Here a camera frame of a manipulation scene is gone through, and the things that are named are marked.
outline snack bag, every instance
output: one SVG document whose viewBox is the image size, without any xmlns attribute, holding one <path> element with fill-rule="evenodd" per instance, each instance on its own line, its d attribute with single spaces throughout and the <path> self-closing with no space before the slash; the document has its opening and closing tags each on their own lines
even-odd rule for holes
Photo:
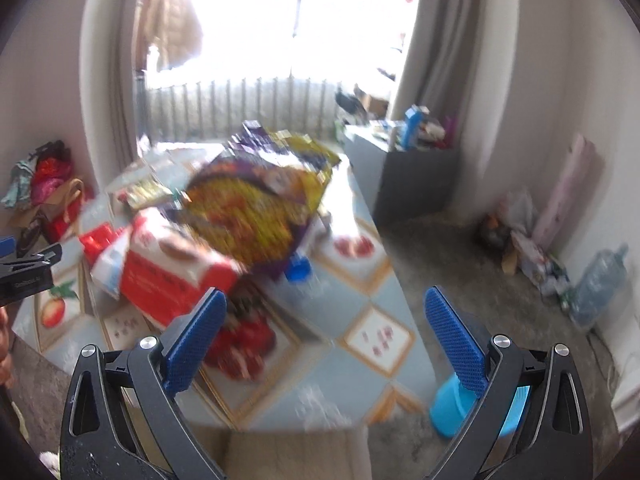
<svg viewBox="0 0 640 480">
<path fill-rule="evenodd" d="M 186 189 L 182 216 L 215 250 L 277 276 L 302 240 L 340 159 L 308 137 L 246 121 Z"/>
<path fill-rule="evenodd" d="M 181 231 L 156 208 L 136 215 L 120 292 L 164 328 L 214 286 L 225 294 L 243 268 Z"/>
</svg>

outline red bag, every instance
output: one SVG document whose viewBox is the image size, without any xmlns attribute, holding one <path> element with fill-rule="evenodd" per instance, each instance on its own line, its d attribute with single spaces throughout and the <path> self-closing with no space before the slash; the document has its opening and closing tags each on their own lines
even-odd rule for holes
<svg viewBox="0 0 640 480">
<path fill-rule="evenodd" d="M 44 226 L 47 240 L 52 244 L 59 242 L 70 228 L 75 228 L 82 206 L 93 197 L 92 190 L 85 189 L 82 180 L 75 178 L 66 192 L 64 210 Z"/>
</svg>

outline box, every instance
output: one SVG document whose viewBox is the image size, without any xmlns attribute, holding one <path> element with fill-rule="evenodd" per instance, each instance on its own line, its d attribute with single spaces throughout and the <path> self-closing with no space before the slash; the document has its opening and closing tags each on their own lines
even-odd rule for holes
<svg viewBox="0 0 640 480">
<path fill-rule="evenodd" d="M 360 102 L 364 109 L 370 114 L 374 114 L 376 117 L 380 118 L 386 116 L 386 109 L 389 106 L 389 101 L 386 99 L 373 97 L 373 95 L 366 93 L 360 97 Z"/>
</svg>

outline wall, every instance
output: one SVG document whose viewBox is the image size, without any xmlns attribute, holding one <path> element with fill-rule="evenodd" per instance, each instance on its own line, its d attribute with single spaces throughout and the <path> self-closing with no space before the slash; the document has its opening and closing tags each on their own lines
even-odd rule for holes
<svg viewBox="0 0 640 480">
<path fill-rule="evenodd" d="M 535 183 L 564 93 L 568 0 L 483 0 L 476 74 L 450 205 L 469 220 Z"/>
<path fill-rule="evenodd" d="M 132 34 L 137 0 L 86 0 L 80 37 L 80 95 L 100 187 L 136 158 Z"/>
<path fill-rule="evenodd" d="M 598 157 L 553 249 L 571 279 L 602 248 L 630 246 L 631 280 L 599 322 L 622 383 L 614 398 L 618 426 L 640 413 L 640 33 L 618 0 L 570 0 L 570 56 L 561 116 L 534 197 L 545 203 L 575 132 L 596 144 Z"/>
<path fill-rule="evenodd" d="M 79 92 L 84 0 L 32 0 L 0 56 L 0 189 L 15 161 L 52 139 L 73 151 L 78 173 L 95 184 Z M 8 218 L 0 211 L 0 230 Z"/>
</svg>

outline table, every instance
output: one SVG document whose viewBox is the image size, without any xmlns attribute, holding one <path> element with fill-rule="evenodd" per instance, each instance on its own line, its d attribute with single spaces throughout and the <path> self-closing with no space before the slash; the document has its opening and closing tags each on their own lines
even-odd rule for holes
<svg viewBox="0 0 640 480">
<path fill-rule="evenodd" d="M 105 221 L 126 225 L 126 211 L 112 193 L 152 172 L 166 186 L 184 187 L 221 148 L 149 153 L 85 207 L 78 232 Z M 315 431 L 423 413 L 430 405 L 436 391 L 431 361 L 347 160 L 334 171 L 322 203 L 332 225 L 310 254 L 312 279 L 304 286 L 284 279 L 243 285 L 268 306 L 278 335 L 261 380 L 233 381 L 203 366 L 176 398 L 193 424 Z M 358 243 L 345 249 L 345 239 Z M 55 283 L 74 293 L 65 300 L 63 322 L 43 327 L 37 313 L 51 296 L 42 292 L 24 300 L 14 332 L 65 372 L 72 373 L 89 343 L 103 351 L 125 349 L 156 330 L 125 298 L 114 300 L 92 283 L 77 237 L 63 243 L 62 261 L 53 270 Z M 135 398 L 129 400 L 135 405 Z"/>
</svg>

